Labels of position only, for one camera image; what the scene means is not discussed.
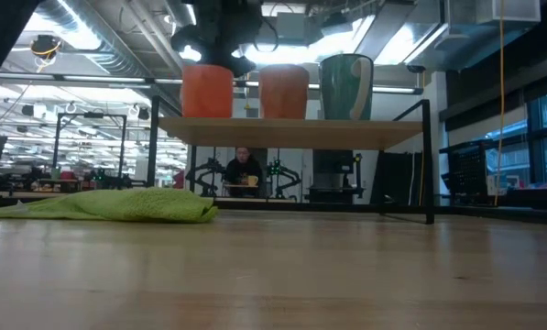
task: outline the shelf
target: shelf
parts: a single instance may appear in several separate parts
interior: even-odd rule
[[[389,149],[421,133],[420,122],[163,117],[159,127],[204,147]]]

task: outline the man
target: man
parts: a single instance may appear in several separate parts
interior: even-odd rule
[[[258,161],[251,156],[247,148],[236,148],[236,157],[228,163],[228,166],[226,166],[224,178],[230,184],[247,185],[247,178],[249,176],[258,177],[257,185],[260,185],[263,171],[261,170]],[[228,191],[232,197],[243,197],[246,195],[257,197],[259,189],[231,187]]]

